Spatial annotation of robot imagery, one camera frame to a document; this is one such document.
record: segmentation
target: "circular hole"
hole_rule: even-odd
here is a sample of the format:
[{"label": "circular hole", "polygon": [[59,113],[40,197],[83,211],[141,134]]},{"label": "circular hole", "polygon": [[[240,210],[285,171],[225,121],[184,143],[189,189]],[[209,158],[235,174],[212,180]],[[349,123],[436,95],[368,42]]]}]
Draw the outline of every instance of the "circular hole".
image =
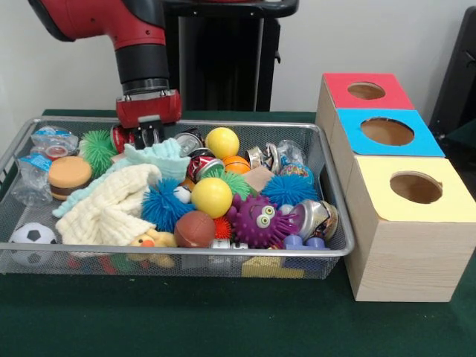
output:
[{"label": "circular hole", "polygon": [[443,194],[441,184],[417,172],[397,173],[390,180],[390,187],[404,199],[424,205],[437,201]]},{"label": "circular hole", "polygon": [[354,97],[364,100],[374,100],[385,96],[385,91],[381,86],[369,82],[353,83],[347,90]]},{"label": "circular hole", "polygon": [[360,127],[370,140],[384,145],[400,147],[411,143],[415,138],[415,133],[409,126],[390,118],[371,118]]}]

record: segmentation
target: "washcloth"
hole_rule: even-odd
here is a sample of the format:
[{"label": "washcloth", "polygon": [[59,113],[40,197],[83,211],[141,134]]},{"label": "washcloth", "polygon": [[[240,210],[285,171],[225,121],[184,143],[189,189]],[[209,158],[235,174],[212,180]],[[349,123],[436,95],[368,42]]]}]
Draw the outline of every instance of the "washcloth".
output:
[{"label": "washcloth", "polygon": [[173,138],[167,139],[160,144],[154,144],[143,150],[136,150],[132,145],[126,144],[124,150],[125,158],[112,165],[104,175],[94,180],[87,188],[74,191],[66,201],[53,211],[53,215],[57,218],[63,217],[77,205],[78,202],[88,197],[109,175],[131,165],[153,164],[159,168],[162,177],[165,179],[169,178],[176,179],[180,182],[184,181],[190,158],[181,158],[180,150],[180,144]]},{"label": "washcloth", "polygon": [[112,173],[58,221],[56,227],[62,234],[62,242],[129,245],[134,238],[155,227],[138,217],[149,184],[160,179],[160,170],[151,164],[124,167]]}]

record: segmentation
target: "light blue cloth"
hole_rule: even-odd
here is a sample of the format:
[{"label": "light blue cloth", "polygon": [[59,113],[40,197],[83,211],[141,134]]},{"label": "light blue cloth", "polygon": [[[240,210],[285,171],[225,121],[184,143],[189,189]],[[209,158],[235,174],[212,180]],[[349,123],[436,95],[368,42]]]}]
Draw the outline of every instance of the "light blue cloth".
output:
[{"label": "light blue cloth", "polygon": [[181,158],[180,149],[179,143],[173,138],[167,139],[160,144],[154,144],[152,147],[146,147],[143,150],[136,150],[132,145],[126,144],[126,149],[124,150],[125,158],[112,165],[104,175],[95,179],[87,188],[74,191],[66,201],[53,211],[53,215],[57,218],[63,217],[78,202],[88,197],[109,175],[124,167],[152,164],[159,168],[163,179],[169,178],[179,182],[184,181],[190,158],[188,156]]}]

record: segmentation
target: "orange spiky ball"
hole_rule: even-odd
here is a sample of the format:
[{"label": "orange spiky ball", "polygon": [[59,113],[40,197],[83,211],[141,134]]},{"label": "orange spiky ball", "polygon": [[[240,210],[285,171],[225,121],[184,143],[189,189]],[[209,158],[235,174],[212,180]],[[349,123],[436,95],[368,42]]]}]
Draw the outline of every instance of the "orange spiky ball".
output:
[{"label": "orange spiky ball", "polygon": [[231,223],[225,217],[219,217],[213,220],[215,222],[215,238],[230,239]]}]

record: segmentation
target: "green spiky ball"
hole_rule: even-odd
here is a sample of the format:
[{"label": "green spiky ball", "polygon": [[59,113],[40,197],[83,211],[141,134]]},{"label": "green spiky ball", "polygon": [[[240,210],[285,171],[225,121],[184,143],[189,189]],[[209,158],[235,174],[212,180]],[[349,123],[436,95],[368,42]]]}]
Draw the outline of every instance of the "green spiky ball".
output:
[{"label": "green spiky ball", "polygon": [[80,142],[80,155],[91,165],[96,179],[112,166],[111,158],[117,154],[111,134],[106,130],[87,132]]},{"label": "green spiky ball", "polygon": [[246,197],[251,195],[251,187],[246,183],[243,176],[236,173],[227,173],[224,170],[210,170],[205,173],[203,178],[216,177],[223,180],[231,188],[233,196],[237,193],[241,196],[241,199],[245,200]]}]

